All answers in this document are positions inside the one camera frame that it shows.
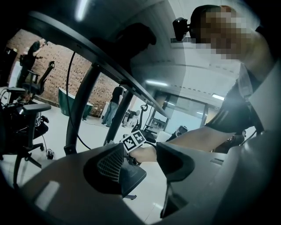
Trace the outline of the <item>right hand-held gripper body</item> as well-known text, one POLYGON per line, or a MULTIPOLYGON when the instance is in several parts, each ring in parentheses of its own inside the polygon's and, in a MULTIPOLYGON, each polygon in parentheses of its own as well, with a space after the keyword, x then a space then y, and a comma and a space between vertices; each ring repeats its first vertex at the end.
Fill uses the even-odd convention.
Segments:
POLYGON ((146 139, 140 130, 134 131, 130 134, 125 134, 120 140, 120 143, 123 144, 124 148, 124 157, 127 158, 129 164, 140 165, 135 158, 130 156, 130 153, 142 146, 145 142, 146 139))

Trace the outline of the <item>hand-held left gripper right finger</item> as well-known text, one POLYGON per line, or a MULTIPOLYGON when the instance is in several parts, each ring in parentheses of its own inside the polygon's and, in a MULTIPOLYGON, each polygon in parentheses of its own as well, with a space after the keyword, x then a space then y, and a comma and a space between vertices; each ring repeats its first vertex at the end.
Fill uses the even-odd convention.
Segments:
POLYGON ((176 147, 170 147, 167 143, 157 143, 157 162, 166 177, 167 189, 165 202, 160 213, 160 218, 165 218, 188 204, 183 197, 183 191, 176 189, 177 184, 187 178, 195 168, 194 160, 178 151, 176 147))

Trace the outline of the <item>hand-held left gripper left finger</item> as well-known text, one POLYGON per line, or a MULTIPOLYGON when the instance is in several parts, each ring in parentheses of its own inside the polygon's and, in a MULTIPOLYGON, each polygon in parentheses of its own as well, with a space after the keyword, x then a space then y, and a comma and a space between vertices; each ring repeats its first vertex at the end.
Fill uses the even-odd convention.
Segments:
POLYGON ((121 143, 105 145, 94 152, 97 155, 87 160, 83 174, 86 181, 101 193, 126 197, 147 175, 141 167, 129 164, 121 143))

